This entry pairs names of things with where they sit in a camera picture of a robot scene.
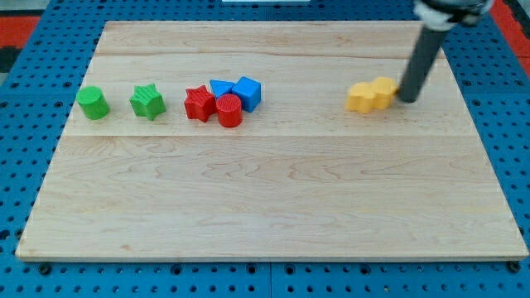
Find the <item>white and black rod mount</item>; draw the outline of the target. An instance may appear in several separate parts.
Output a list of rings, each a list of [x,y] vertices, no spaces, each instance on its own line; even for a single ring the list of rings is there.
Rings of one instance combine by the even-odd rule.
[[[457,24],[477,26],[494,0],[414,0],[413,12],[433,31],[449,31]]]

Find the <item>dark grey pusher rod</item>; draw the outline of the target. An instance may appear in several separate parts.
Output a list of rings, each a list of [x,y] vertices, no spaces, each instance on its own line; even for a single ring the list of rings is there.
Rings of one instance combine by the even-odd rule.
[[[402,102],[417,101],[447,33],[422,27],[398,88]]]

